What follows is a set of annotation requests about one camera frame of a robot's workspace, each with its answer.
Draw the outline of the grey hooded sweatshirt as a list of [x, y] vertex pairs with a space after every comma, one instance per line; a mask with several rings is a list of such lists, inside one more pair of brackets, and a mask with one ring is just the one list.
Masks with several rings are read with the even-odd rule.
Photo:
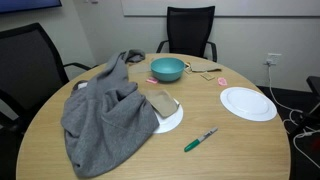
[[128, 80], [126, 64], [144, 59], [141, 50], [116, 53], [103, 71], [73, 87], [61, 125], [78, 177], [96, 177], [116, 168], [159, 127], [151, 104]]

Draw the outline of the pink packet right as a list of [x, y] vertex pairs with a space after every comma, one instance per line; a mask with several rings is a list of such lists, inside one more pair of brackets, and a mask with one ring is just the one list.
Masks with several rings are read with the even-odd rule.
[[225, 78], [219, 77], [219, 78], [218, 78], [218, 84], [219, 84], [220, 86], [226, 86], [226, 85], [227, 85], [227, 81], [226, 81]]

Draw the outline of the wall screen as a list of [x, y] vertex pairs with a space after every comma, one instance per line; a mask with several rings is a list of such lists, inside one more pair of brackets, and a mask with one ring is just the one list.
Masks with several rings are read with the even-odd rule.
[[61, 7], [61, 0], [0, 0], [0, 13]]

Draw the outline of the teal blue bowl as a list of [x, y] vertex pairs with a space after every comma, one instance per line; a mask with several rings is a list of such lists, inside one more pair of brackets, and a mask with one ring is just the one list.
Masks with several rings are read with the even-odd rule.
[[178, 80], [184, 71], [182, 60], [172, 57], [163, 57], [151, 62], [152, 75], [159, 81], [172, 82]]

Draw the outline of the green capped marker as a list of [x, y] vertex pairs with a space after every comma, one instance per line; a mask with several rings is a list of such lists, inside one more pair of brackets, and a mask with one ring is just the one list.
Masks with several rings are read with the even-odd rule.
[[185, 148], [184, 148], [184, 152], [189, 152], [192, 149], [194, 149], [195, 147], [197, 147], [199, 144], [201, 144], [205, 139], [207, 139], [208, 137], [210, 137], [212, 134], [214, 134], [216, 131], [218, 130], [218, 127], [214, 127], [211, 130], [209, 130], [208, 132], [206, 132], [205, 134], [203, 134], [202, 136], [200, 136], [199, 138], [195, 139], [194, 141], [192, 141], [191, 143], [189, 143]]

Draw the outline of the black office chair left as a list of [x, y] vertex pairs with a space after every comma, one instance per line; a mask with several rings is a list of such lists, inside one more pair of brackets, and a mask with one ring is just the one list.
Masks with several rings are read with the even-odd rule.
[[15, 118], [1, 115], [1, 180], [16, 180], [23, 136], [45, 102], [69, 82], [66, 65], [39, 23], [0, 32], [0, 99]]

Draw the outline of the tan cardboard tray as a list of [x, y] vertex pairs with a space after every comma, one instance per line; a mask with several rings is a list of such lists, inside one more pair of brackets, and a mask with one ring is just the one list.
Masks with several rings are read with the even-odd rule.
[[166, 90], [149, 90], [145, 92], [145, 96], [164, 118], [173, 115], [178, 110], [177, 103]]

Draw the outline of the white plate right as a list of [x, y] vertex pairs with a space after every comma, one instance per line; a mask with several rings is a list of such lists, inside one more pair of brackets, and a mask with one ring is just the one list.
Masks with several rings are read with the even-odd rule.
[[277, 115], [277, 108], [269, 98], [244, 87], [223, 90], [220, 101], [228, 111], [250, 121], [269, 121]]

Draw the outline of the black furniture right edge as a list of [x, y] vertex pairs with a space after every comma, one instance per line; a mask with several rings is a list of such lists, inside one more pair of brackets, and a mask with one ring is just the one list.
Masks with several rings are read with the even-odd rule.
[[306, 82], [312, 91], [313, 99], [308, 110], [302, 113], [302, 119], [298, 126], [289, 134], [290, 138], [298, 135], [307, 126], [320, 123], [320, 77], [309, 76]]

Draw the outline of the pink eraser near bowl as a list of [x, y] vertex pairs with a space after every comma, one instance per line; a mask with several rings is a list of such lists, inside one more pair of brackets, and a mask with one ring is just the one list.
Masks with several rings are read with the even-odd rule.
[[152, 84], [157, 84], [158, 80], [156, 78], [149, 77], [149, 78], [147, 78], [146, 82], [149, 82], [149, 83], [152, 83]]

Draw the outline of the white wall power adapter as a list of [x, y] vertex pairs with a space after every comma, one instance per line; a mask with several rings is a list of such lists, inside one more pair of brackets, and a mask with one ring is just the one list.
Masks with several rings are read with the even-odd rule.
[[266, 58], [266, 64], [271, 66], [271, 65], [276, 65], [277, 62], [280, 60], [281, 54], [277, 53], [269, 53]]

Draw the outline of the brown paper bag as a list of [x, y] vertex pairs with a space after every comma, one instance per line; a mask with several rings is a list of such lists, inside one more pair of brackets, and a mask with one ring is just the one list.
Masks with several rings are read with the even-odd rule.
[[211, 72], [211, 71], [220, 71], [221, 68], [214, 63], [199, 63], [199, 62], [186, 62], [185, 71], [187, 73], [192, 72]]

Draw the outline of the black office chair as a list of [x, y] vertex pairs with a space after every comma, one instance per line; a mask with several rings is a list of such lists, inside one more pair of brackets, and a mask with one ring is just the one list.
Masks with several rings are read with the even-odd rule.
[[39, 23], [0, 32], [0, 99], [15, 118], [1, 115], [1, 180], [16, 180], [23, 136], [45, 102], [69, 82], [66, 65]]
[[167, 40], [161, 41], [157, 53], [165, 43], [169, 52], [204, 58], [206, 45], [211, 46], [212, 61], [217, 61], [216, 44], [209, 41], [215, 7], [167, 8]]

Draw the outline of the black office chair back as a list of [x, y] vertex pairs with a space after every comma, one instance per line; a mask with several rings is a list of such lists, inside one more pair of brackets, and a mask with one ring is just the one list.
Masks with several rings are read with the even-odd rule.
[[165, 43], [169, 52], [204, 58], [206, 45], [211, 46], [212, 61], [217, 61], [216, 44], [209, 41], [215, 7], [167, 8], [167, 40], [161, 41], [157, 53]]

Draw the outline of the white plate under sweatshirt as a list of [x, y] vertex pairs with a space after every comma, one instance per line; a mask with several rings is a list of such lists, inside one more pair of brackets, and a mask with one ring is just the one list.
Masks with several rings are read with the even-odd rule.
[[177, 100], [175, 100], [175, 102], [178, 105], [178, 109], [171, 116], [164, 118], [158, 112], [155, 112], [159, 122], [159, 127], [154, 131], [154, 134], [169, 132], [175, 129], [182, 122], [184, 115], [183, 107]]

